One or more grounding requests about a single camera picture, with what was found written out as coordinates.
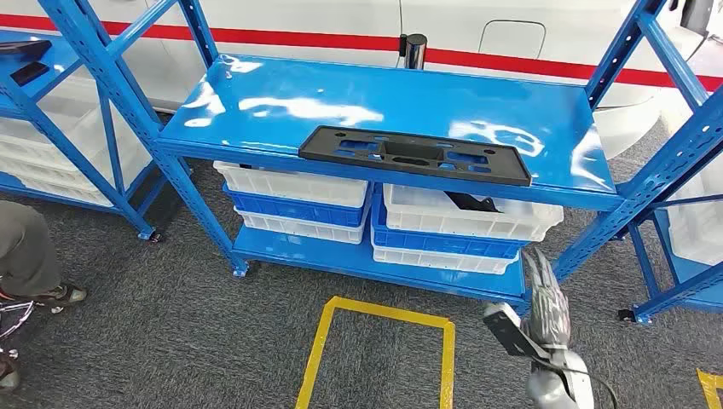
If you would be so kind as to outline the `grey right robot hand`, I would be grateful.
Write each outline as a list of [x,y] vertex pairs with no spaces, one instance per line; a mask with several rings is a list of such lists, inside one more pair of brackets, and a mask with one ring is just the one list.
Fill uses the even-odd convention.
[[549,354],[568,349],[571,338],[570,307],[552,264],[535,249],[522,253],[530,280],[529,315],[523,321],[524,333]]

